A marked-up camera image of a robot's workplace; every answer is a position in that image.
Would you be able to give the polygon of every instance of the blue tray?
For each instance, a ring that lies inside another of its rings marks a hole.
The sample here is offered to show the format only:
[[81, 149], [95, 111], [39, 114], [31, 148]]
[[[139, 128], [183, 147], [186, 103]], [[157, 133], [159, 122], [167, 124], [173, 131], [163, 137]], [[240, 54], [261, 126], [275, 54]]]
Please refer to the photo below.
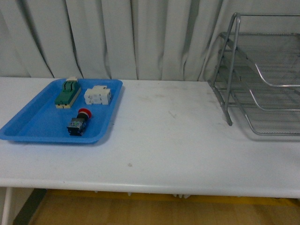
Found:
[[[0, 139], [37, 143], [95, 143], [105, 133], [120, 93], [119, 80], [78, 79], [81, 93], [70, 109], [57, 109], [54, 100], [61, 92], [65, 79], [51, 82], [35, 96], [1, 130]], [[107, 85], [111, 89], [109, 105], [87, 105], [84, 93], [95, 85]], [[67, 126], [80, 108], [92, 112], [87, 129], [82, 136], [70, 136]]]

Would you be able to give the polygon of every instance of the metal wire rack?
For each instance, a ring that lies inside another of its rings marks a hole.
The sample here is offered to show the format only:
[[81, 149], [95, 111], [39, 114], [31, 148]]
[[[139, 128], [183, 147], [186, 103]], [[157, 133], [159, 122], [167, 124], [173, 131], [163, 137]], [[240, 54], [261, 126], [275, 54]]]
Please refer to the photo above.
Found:
[[[237, 105], [258, 135], [300, 135], [300, 35], [239, 33], [243, 16], [300, 17], [233, 14], [227, 33], [220, 34], [225, 42], [208, 81], [227, 123], [232, 125], [228, 106]], [[216, 85], [218, 77], [225, 89]]]

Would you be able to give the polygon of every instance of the table leg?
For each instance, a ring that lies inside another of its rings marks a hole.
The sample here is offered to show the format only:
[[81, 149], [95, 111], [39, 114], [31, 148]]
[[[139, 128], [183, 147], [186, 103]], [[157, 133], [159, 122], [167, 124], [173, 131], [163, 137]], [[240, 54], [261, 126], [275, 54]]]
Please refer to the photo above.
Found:
[[13, 187], [6, 188], [1, 225], [11, 225], [13, 223], [14, 210], [12, 209], [14, 208], [15, 204], [15, 202], [13, 201], [13, 192]]

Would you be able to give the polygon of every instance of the yellow floor stripe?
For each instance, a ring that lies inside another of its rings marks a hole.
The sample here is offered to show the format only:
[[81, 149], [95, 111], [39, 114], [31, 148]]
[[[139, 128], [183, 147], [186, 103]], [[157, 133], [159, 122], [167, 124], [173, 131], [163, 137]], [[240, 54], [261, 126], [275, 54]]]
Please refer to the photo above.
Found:
[[48, 195], [64, 195], [73, 197], [92, 197], [109, 199], [128, 199], [146, 201], [173, 201], [173, 202], [196, 202], [196, 203], [227, 203], [227, 204], [251, 204], [251, 205], [278, 205], [278, 206], [298, 206], [300, 201], [290, 198], [263, 198], [263, 197], [234, 197], [234, 196], [209, 196], [191, 195], [189, 198], [179, 198], [168, 194], [144, 194], [132, 193], [128, 196], [123, 192], [94, 192], [76, 190], [48, 190]]

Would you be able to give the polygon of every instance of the white curtain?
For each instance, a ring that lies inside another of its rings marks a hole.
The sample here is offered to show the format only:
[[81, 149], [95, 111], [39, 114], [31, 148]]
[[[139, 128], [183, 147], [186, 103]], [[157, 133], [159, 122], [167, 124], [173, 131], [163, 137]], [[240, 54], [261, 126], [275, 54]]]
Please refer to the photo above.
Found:
[[299, 9], [295, 0], [0, 0], [0, 76], [207, 80], [234, 12]]

